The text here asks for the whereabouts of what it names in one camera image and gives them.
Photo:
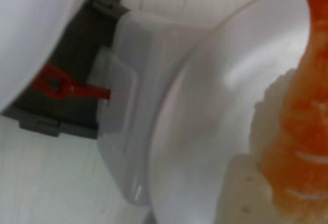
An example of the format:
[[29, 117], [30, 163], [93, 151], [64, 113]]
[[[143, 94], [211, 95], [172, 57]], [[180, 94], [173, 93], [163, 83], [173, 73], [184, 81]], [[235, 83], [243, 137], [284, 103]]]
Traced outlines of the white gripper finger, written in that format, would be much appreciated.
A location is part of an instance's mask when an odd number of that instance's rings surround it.
[[271, 197], [271, 187], [250, 155], [237, 155], [227, 168], [215, 223], [273, 223]]

